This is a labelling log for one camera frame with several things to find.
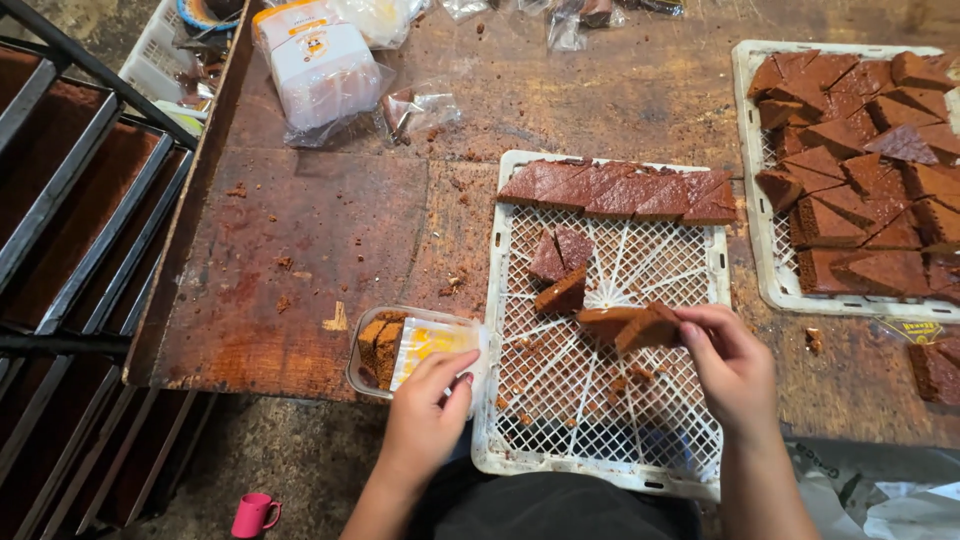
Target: finger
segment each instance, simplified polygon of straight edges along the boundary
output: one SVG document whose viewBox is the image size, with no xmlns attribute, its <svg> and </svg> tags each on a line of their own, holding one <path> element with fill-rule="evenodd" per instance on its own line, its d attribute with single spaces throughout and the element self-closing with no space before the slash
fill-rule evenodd
<svg viewBox="0 0 960 540">
<path fill-rule="evenodd" d="M 722 370 L 726 370 L 723 358 L 717 354 L 710 342 L 709 336 L 694 323 L 682 322 L 680 324 L 680 338 L 684 341 L 686 349 L 690 351 L 690 357 L 693 358 L 693 365 L 697 368 L 697 375 L 700 377 L 701 384 L 708 387 L 715 380 L 722 377 Z"/>
<path fill-rule="evenodd" d="M 474 349 L 461 355 L 445 358 L 435 363 L 423 378 L 423 384 L 431 397 L 440 398 L 450 386 L 450 382 L 457 374 L 467 369 L 470 364 L 480 357 L 480 351 Z"/>
<path fill-rule="evenodd" d="M 433 370 L 435 365 L 448 361 L 458 355 L 458 353 L 430 353 L 417 364 L 417 367 L 414 368 L 413 373 L 410 374 L 407 380 L 426 379 L 427 374 Z"/>
<path fill-rule="evenodd" d="M 712 331 L 727 347 L 750 349 L 756 345 L 755 337 L 732 309 L 719 304 L 694 307 L 678 307 L 674 312 L 681 320 L 696 324 L 701 329 Z"/>
<path fill-rule="evenodd" d="M 472 373 L 464 373 L 453 385 L 453 392 L 446 398 L 446 404 L 444 405 L 444 422 L 462 426 L 467 421 L 470 400 L 473 399 L 472 385 Z"/>
</svg>

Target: wooden table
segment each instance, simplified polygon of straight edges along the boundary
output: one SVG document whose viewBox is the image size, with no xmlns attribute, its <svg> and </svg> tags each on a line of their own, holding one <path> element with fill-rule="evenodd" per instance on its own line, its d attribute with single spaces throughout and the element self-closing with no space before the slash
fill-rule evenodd
<svg viewBox="0 0 960 540">
<path fill-rule="evenodd" d="M 625 28 L 590 32 L 588 51 L 553 55 L 540 17 L 487 12 L 456 26 L 440 10 L 380 58 L 398 70 L 394 87 L 451 76 L 463 120 L 396 148 L 358 128 L 323 152 L 283 145 L 247 12 L 127 380 L 358 400 L 344 369 L 365 309 L 483 317 L 497 161 L 520 148 L 733 171 L 733 306 L 777 359 L 784 434 L 960 448 L 960 413 L 917 397 L 904 341 L 870 319 L 760 300 L 731 66 L 747 38 L 956 46 L 953 2 L 688 0 L 684 18 L 630 12 Z M 240 182 L 246 198 L 227 196 Z M 289 271 L 274 261 L 285 256 Z M 440 297 L 450 275 L 467 284 Z M 807 327 L 824 333 L 819 356 Z"/>
</svg>

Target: hand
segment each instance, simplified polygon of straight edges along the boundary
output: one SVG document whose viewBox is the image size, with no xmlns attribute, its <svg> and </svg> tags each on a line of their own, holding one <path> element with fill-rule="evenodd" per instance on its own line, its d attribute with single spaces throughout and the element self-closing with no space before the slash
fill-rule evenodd
<svg viewBox="0 0 960 540">
<path fill-rule="evenodd" d="M 418 492 L 450 456 L 464 423 L 472 397 L 473 374 L 467 369 L 480 356 L 469 353 L 434 353 L 417 365 L 394 393 L 387 434 L 375 472 L 383 473 L 395 488 Z M 444 390 L 450 388 L 447 397 Z"/>
<path fill-rule="evenodd" d="M 680 335 L 693 357 L 707 407 L 731 441 L 775 433 L 777 381 L 770 349 L 726 306 L 679 307 Z"/>
</svg>

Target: white plastic basket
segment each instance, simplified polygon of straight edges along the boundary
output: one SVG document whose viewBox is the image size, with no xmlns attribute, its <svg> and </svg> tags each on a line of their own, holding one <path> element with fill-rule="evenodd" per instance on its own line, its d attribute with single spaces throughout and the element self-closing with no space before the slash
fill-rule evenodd
<svg viewBox="0 0 960 540">
<path fill-rule="evenodd" d="M 498 187 L 516 167 L 541 158 L 570 156 L 511 150 L 500 160 Z M 590 219 L 497 203 L 486 314 L 491 370 L 486 387 L 477 389 L 486 399 L 474 422 L 473 463 L 498 475 L 571 471 L 635 491 L 718 500 L 723 432 L 707 411 L 686 350 L 619 357 L 580 331 L 572 315 L 535 313 L 541 287 L 526 268 L 540 231 L 560 224 L 596 243 L 588 307 L 730 303 L 723 227 Z M 649 383 L 628 381 L 626 394 L 609 403 L 611 383 L 630 366 L 665 372 Z M 506 407 L 497 408 L 498 397 Z"/>
<path fill-rule="evenodd" d="M 189 71 L 194 59 L 189 52 L 173 46 L 175 25 L 179 19 L 177 0 L 160 0 L 143 34 L 120 68 L 120 78 L 150 101 L 176 103 L 183 97 L 176 75 Z"/>
<path fill-rule="evenodd" d="M 768 55 L 820 49 L 821 54 L 851 53 L 864 60 L 889 60 L 903 51 L 918 55 L 939 55 L 933 47 L 889 45 L 844 45 L 837 43 L 801 43 L 748 39 L 733 48 L 733 91 L 737 107 L 737 127 L 743 152 L 744 184 L 747 190 L 747 216 L 754 246 L 760 296 L 773 307 L 822 313 L 826 315 L 874 315 L 944 323 L 960 322 L 960 307 L 935 300 L 906 300 L 850 295 L 807 295 L 800 290 L 796 252 L 790 245 L 786 213 L 773 213 L 754 176 L 777 163 L 774 146 L 760 129 L 759 110 L 747 99 L 747 90 L 756 69 Z M 960 125 L 960 90 L 948 94 L 947 106 L 954 131 Z"/>
</svg>

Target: person's left hand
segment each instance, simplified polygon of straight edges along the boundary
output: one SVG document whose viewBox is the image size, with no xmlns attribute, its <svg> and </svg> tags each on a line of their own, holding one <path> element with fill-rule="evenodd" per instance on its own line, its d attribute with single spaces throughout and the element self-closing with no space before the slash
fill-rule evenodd
<svg viewBox="0 0 960 540">
<path fill-rule="evenodd" d="M 377 460 L 398 489 L 417 492 L 426 487 L 453 451 L 464 430 L 472 397 L 473 374 L 467 369 L 479 351 L 434 353 L 418 364 L 394 393 L 387 434 Z M 447 397 L 444 390 L 450 388 Z"/>
</svg>

